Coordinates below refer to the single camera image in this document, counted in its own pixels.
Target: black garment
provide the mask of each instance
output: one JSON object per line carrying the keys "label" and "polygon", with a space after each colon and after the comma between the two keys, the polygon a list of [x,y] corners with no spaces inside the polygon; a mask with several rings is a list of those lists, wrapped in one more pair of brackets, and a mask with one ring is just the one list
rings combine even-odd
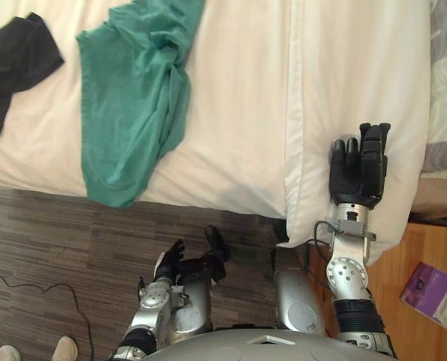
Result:
{"label": "black garment", "polygon": [[0,29],[0,134],[13,93],[33,87],[61,64],[58,47],[37,14],[15,17]]}

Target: bed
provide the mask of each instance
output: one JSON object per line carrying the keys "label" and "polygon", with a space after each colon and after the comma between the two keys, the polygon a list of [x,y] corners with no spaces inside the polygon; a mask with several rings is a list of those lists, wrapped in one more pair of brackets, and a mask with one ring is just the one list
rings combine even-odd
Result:
{"label": "bed", "polygon": [[[0,2],[0,26],[33,11],[65,64],[14,95],[0,137],[0,186],[85,196],[75,36],[123,0]],[[207,0],[186,70],[186,135],[140,200],[286,218],[294,247],[332,217],[331,142],[391,123],[371,260],[403,234],[424,160],[430,99],[426,2]]]}
{"label": "bed", "polygon": [[430,2],[430,126],[412,218],[447,226],[447,0]]}

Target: purple package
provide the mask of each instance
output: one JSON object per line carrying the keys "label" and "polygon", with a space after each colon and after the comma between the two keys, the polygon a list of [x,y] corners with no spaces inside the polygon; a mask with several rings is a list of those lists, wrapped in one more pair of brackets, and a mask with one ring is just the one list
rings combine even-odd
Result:
{"label": "purple package", "polygon": [[400,299],[438,324],[436,312],[447,296],[447,274],[420,262]]}

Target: light wood floor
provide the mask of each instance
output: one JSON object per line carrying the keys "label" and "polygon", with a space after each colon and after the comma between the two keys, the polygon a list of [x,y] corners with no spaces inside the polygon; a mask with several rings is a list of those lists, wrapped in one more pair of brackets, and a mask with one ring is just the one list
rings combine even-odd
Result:
{"label": "light wood floor", "polygon": [[[318,263],[321,275],[322,263],[315,254],[312,260]],[[403,288],[420,262],[447,272],[447,228],[409,223],[401,243],[367,267],[370,290],[400,360],[447,361],[447,329],[400,301]],[[315,288],[321,295],[322,288]],[[330,291],[325,292],[322,304],[327,329],[334,337],[338,328]]]}
{"label": "light wood floor", "polygon": [[[213,323],[274,325],[269,252],[276,239],[270,220],[258,216],[150,203],[111,209],[0,190],[0,274],[11,283],[71,284],[92,322],[95,359],[105,359],[136,310],[138,276],[149,280],[159,253],[178,238],[187,256],[205,251],[207,224],[218,226],[234,248],[228,276],[214,291]],[[398,299],[420,260],[447,272],[447,229],[409,225],[402,244],[370,268],[370,286],[400,359],[447,360],[447,330]],[[333,335],[329,294],[322,303]],[[86,328],[67,290],[42,296],[0,281],[0,346],[13,344],[23,361],[43,361],[66,334],[77,339],[79,359],[89,359]]]}

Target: green cloth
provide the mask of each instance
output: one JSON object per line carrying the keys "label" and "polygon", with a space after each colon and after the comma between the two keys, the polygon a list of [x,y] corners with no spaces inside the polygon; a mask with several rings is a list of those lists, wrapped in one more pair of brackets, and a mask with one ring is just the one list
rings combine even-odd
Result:
{"label": "green cloth", "polygon": [[204,0],[134,0],[77,40],[83,77],[82,169],[88,198],[130,205],[183,139],[184,71]]}

